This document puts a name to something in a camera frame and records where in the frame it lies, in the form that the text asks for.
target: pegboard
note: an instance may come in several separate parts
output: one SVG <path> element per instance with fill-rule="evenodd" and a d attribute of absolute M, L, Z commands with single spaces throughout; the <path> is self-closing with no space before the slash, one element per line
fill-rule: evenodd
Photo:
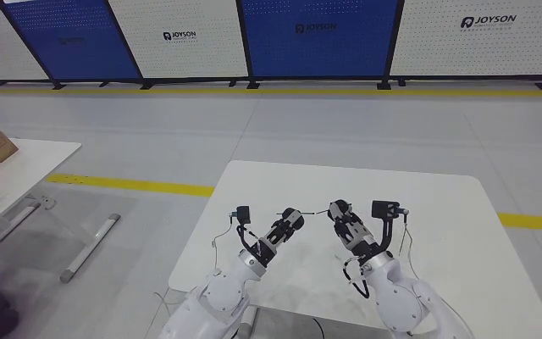
<path fill-rule="evenodd" d="M 6 9 L 55 79 L 137 79 L 105 0 L 12 2 Z"/>
<path fill-rule="evenodd" d="M 247 76 L 235 0 L 110 0 L 146 78 Z"/>
<path fill-rule="evenodd" d="M 0 80 L 45 80 L 47 75 L 0 12 Z"/>
<path fill-rule="evenodd" d="M 392 75 L 542 75 L 542 0 L 406 0 Z"/>
<path fill-rule="evenodd" d="M 384 74 L 397 0 L 243 0 L 255 76 Z"/>

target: yellow stripe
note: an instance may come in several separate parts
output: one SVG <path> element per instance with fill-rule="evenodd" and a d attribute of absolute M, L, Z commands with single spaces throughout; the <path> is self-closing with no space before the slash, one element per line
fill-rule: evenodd
<path fill-rule="evenodd" d="M 503 226 L 542 230 L 542 217 L 536 215 L 499 213 Z"/>
<path fill-rule="evenodd" d="M 175 184 L 156 181 L 135 181 L 127 179 L 102 178 L 97 176 L 53 174 L 47 177 L 49 182 L 72 185 L 98 186 L 125 190 L 185 194 L 197 197 L 211 197 L 214 187 Z M 501 223 L 507 227 L 521 227 L 542 230 L 542 216 L 499 213 Z"/>
<path fill-rule="evenodd" d="M 432 96 L 432 97 L 542 97 L 540 90 L 402 90 L 392 91 L 363 90 L 363 89 L 302 89 L 302 88 L 274 88 L 274 89 L 235 89 L 235 88 L 177 88 L 153 89 L 140 91 L 138 89 L 69 89 L 61 91 L 37 89 L 2 89 L 0 94 L 52 94 L 52 95 L 80 95 L 80 94 L 268 94 L 268 95 L 347 95 L 347 96 Z"/>
<path fill-rule="evenodd" d="M 196 186 L 155 181 L 135 181 L 83 175 L 53 174 L 47 177 L 47 181 L 72 185 L 120 188 L 125 190 L 185 194 L 198 197 L 211 197 L 214 191 L 214 187 L 211 186 Z"/>

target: white panel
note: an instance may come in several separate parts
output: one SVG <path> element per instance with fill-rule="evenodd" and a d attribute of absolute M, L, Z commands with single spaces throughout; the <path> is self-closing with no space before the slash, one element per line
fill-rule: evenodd
<path fill-rule="evenodd" d="M 20 40 L 3 13 L 0 14 L 0 80 L 40 80 L 47 75 Z"/>
<path fill-rule="evenodd" d="M 406 0 L 391 74 L 542 74 L 541 19 L 542 0 Z"/>
<path fill-rule="evenodd" d="M 247 76 L 235 0 L 109 2 L 144 77 Z"/>

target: table leg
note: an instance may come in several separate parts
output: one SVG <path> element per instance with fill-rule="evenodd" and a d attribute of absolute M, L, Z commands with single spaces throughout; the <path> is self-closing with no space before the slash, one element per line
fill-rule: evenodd
<path fill-rule="evenodd" d="M 241 320 L 241 326 L 239 326 L 239 330 L 237 331 L 237 338 L 249 339 L 252 337 L 252 330 L 254 328 L 254 322 L 256 320 L 259 309 L 260 308 L 249 306 L 245 310 L 245 313 L 243 314 L 243 318 Z"/>
<path fill-rule="evenodd" d="M 68 266 L 68 268 L 62 273 L 62 275 L 60 276 L 60 281 L 62 281 L 64 284 L 67 284 L 71 280 L 71 278 L 74 277 L 75 272 L 77 272 L 79 267 L 83 265 L 83 263 L 88 258 L 88 256 L 91 255 L 92 251 L 94 251 L 94 248 L 98 246 L 100 241 L 105 237 L 106 234 L 108 234 L 109 230 L 111 230 L 111 227 L 113 227 L 113 225 L 117 221 L 119 221 L 119 219 L 120 219 L 119 214 L 109 215 L 109 218 L 102 225 L 102 227 L 100 227 L 100 230 L 96 233 L 96 235 L 91 236 L 93 238 L 93 241 L 91 243 L 85 242 L 85 248 L 83 248 L 83 250 L 77 255 L 77 257 L 75 257 L 75 260 L 72 261 L 72 263 Z M 78 225 L 72 225 L 68 229 L 72 232 L 74 229 L 79 229 L 78 232 L 85 232 L 87 235 L 90 235 L 88 232 L 83 230 Z"/>
<path fill-rule="evenodd" d="M 26 219 L 27 216 L 30 215 L 30 213 L 34 212 L 38 207 L 40 207 L 39 202 L 32 202 L 28 207 L 25 207 L 19 214 L 15 216 L 12 220 L 7 220 L 4 217 L 0 217 L 0 227 L 2 227 L 3 231 L 0 233 L 0 241 L 3 240 L 6 236 L 8 236 L 11 231 L 15 229 L 21 222 L 23 222 L 24 219 Z"/>
<path fill-rule="evenodd" d="M 67 284 L 74 277 L 79 267 L 81 267 L 85 260 L 91 255 L 94 248 L 96 248 L 105 235 L 108 234 L 111 227 L 113 227 L 113 225 L 119 221 L 120 215 L 109 215 L 109 218 L 105 221 L 105 223 L 103 223 L 100 230 L 98 230 L 95 235 L 92 235 L 81 225 L 79 225 L 79 223 L 71 218 L 67 218 L 67 214 L 62 213 L 62 206 L 56 206 L 57 202 L 48 197 L 44 192 L 40 192 L 38 188 L 32 190 L 32 196 L 36 197 L 36 199 L 45 206 L 45 209 L 48 210 L 49 213 L 53 214 L 57 219 L 59 219 L 64 227 L 66 227 L 76 238 L 85 244 L 85 247 L 81 250 L 77 257 L 75 257 L 74 261 L 72 261 L 68 268 L 60 275 L 60 281 Z"/>

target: white table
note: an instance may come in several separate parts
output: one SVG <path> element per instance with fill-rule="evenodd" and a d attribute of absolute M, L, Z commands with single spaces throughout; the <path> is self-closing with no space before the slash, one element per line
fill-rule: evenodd
<path fill-rule="evenodd" d="M 60 277 L 62 282 L 68 282 L 120 216 L 111 214 L 97 234 L 90 234 L 72 220 L 66 222 L 65 217 L 60 216 L 62 215 L 62 206 L 56 206 L 56 201 L 41 192 L 39 187 L 36 187 L 40 181 L 77 152 L 81 147 L 80 143 L 26 139 L 10 140 L 19 148 L 19 151 L 0 164 L 0 229 L 3 230 L 0 234 L 0 241 L 12 232 L 30 213 L 43 204 L 45 209 L 49 210 L 50 213 L 54 213 L 57 218 L 63 221 L 63 225 L 85 243 L 83 250 Z M 29 193 L 36 197 L 35 202 L 31 203 L 30 206 L 23 209 L 11 220 L 3 217 Z"/>
<path fill-rule="evenodd" d="M 286 207 L 319 211 L 336 199 L 352 203 L 377 240 L 381 221 L 370 217 L 373 200 L 410 209 L 412 262 L 465 318 L 478 339 L 540 338 L 542 303 L 479 181 L 469 176 L 233 161 L 224 171 L 170 278 L 189 291 L 213 270 L 211 240 L 227 230 L 228 213 L 251 208 L 252 230 L 263 236 Z M 397 256 L 401 220 L 390 250 Z M 242 249 L 233 229 L 218 239 L 218 266 L 227 271 Z M 248 287 L 252 305 L 384 328 L 374 305 L 346 284 L 343 248 L 325 214 L 283 246 L 262 281 Z M 403 271 L 412 276 L 400 257 Z M 432 324 L 422 323 L 422 330 Z"/>

